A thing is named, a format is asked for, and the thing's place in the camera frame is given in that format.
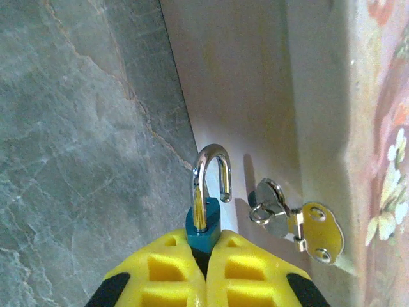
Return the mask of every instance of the black rubber grip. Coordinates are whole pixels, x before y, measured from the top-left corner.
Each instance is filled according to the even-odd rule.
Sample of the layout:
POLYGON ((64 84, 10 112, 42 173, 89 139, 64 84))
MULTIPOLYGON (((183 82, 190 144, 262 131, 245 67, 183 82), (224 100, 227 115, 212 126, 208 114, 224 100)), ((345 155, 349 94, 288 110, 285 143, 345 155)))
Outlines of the black rubber grip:
POLYGON ((196 248, 190 247, 192 250, 192 255, 194 259, 196 260, 197 265, 200 268, 200 271, 202 271, 204 279, 207 277, 207 268, 209 266, 209 260, 210 260, 210 255, 208 253, 204 253, 196 248))
POLYGON ((287 280, 302 307, 330 307, 314 283, 298 274, 288 274, 287 280))
POLYGON ((115 307, 129 278, 129 273, 119 273, 104 280, 85 307, 115 307))

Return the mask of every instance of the padlock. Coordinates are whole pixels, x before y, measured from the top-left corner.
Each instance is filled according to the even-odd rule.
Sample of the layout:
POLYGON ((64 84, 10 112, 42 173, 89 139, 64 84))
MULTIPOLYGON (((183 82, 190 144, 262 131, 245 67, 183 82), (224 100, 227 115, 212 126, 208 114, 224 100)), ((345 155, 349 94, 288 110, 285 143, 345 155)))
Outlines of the padlock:
POLYGON ((229 155, 222 146, 210 144, 199 152, 192 170, 192 207, 187 213, 185 225, 187 242, 205 277, 212 249, 220 237, 219 201, 205 196, 206 170, 213 158, 219 165, 220 200, 224 203, 231 200, 229 155))

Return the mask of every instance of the metal latch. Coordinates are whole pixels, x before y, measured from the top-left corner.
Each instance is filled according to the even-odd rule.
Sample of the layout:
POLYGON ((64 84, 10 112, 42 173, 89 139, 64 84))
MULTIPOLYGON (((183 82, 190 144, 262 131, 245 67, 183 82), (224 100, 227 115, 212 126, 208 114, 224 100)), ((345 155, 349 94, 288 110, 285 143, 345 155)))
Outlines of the metal latch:
POLYGON ((334 214, 318 202, 290 209, 279 184, 264 178, 255 190, 250 219, 276 237, 294 236, 295 249, 322 264, 333 264, 344 249, 344 236, 334 214))

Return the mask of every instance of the painted flower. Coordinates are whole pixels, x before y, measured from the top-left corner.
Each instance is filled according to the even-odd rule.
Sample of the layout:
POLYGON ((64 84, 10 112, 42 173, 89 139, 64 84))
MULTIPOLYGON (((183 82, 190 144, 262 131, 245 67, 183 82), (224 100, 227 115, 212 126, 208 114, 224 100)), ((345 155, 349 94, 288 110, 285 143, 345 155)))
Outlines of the painted flower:
POLYGON ((409 205, 406 201, 405 177, 397 169, 405 158, 406 137, 403 128, 396 136, 395 144, 388 150, 389 165, 386 169, 380 196, 380 213, 373 217, 367 229, 365 245, 371 243, 378 231, 380 240, 388 240, 395 232, 396 226, 403 222, 408 214, 409 205))
POLYGON ((391 145, 388 150, 388 160, 400 163, 405 158, 405 148, 406 148, 407 138, 405 137, 405 131, 400 128, 397 133, 396 143, 391 145))
POLYGON ((389 20, 394 9, 395 0, 367 0, 369 15, 374 18, 380 26, 389 20))

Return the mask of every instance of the floral painted surface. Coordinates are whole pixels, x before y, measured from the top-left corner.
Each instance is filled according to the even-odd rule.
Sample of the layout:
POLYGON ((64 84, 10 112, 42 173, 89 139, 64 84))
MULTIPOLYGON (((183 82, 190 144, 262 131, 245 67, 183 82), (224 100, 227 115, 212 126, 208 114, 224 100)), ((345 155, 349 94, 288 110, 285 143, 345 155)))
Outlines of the floral painted surface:
POLYGON ((378 27, 381 64, 373 84, 379 94, 364 243, 365 306, 409 306, 409 1, 368 0, 367 10, 378 27))

